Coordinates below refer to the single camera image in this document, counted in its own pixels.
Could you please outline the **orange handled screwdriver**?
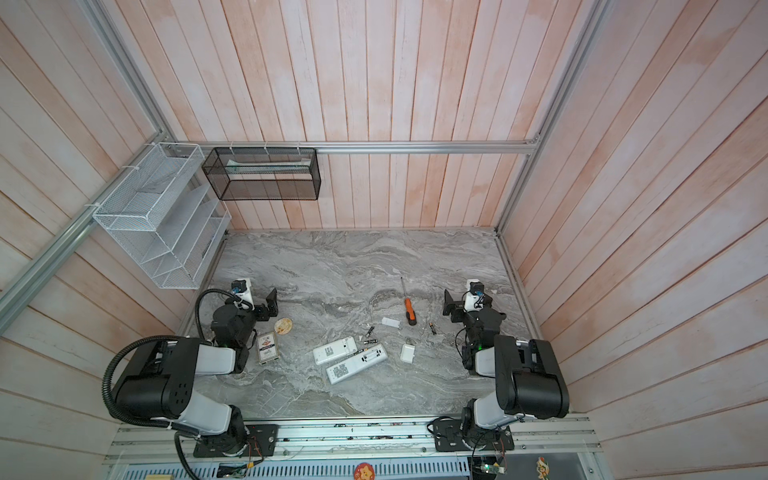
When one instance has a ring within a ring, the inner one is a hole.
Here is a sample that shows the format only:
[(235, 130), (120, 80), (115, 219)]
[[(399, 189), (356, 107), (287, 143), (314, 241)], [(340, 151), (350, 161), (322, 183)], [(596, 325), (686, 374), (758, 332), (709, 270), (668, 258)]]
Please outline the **orange handled screwdriver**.
[(416, 326), (417, 316), (413, 308), (412, 300), (408, 295), (406, 285), (405, 285), (405, 280), (403, 277), (400, 277), (400, 282), (401, 282), (401, 287), (402, 287), (403, 296), (404, 296), (404, 306), (405, 306), (405, 314), (406, 314), (407, 322), (410, 326)]

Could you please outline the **white AC remote battery cover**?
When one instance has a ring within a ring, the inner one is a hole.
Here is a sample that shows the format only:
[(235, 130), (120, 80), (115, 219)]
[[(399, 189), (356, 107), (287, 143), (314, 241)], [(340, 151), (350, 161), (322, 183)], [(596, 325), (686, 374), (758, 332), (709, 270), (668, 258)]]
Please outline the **white AC remote battery cover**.
[(415, 359), (415, 346), (411, 344), (404, 344), (400, 352), (400, 360), (407, 364), (412, 364)]

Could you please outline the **white air conditioner remote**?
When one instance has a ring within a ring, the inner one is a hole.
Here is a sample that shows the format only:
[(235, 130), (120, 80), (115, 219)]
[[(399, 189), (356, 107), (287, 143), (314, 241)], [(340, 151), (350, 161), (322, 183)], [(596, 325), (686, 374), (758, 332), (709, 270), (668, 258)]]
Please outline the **white air conditioner remote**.
[(345, 359), (357, 350), (354, 338), (349, 336), (317, 347), (312, 354), (315, 364), (320, 366)]

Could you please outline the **white TV remote control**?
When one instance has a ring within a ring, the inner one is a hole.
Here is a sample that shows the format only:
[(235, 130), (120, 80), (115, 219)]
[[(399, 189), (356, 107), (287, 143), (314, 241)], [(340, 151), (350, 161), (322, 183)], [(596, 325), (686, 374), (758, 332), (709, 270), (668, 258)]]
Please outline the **white TV remote control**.
[(326, 373), (330, 383), (335, 385), (387, 359), (388, 354), (384, 347), (377, 345), (327, 368)]

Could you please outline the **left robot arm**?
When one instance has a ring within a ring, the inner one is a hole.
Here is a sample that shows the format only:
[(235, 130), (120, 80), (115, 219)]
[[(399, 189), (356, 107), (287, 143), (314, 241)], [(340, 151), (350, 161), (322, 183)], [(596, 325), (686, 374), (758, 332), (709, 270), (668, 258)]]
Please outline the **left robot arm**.
[(139, 427), (169, 429), (174, 442), (194, 441), (196, 458), (264, 460), (276, 448), (275, 424), (249, 424), (242, 411), (213, 400), (195, 388), (204, 376), (240, 374), (256, 342), (256, 325), (277, 317), (278, 294), (250, 300), (244, 280), (221, 290), (225, 301), (211, 321), (212, 339), (156, 335), (136, 340), (107, 365), (101, 395), (115, 419)]

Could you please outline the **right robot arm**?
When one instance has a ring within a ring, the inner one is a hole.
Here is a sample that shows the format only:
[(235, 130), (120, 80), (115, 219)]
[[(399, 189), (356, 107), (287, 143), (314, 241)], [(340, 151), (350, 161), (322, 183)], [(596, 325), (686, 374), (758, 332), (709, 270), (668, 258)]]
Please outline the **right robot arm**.
[(569, 392), (553, 347), (545, 340), (503, 335), (507, 315), (493, 307), (482, 283), (469, 283), (459, 299), (445, 291), (442, 314), (463, 325), (465, 342), (456, 347), (463, 367), (492, 379), (494, 387), (469, 400), (460, 417), (440, 417), (429, 425), (437, 451), (512, 449), (511, 424), (568, 414)]

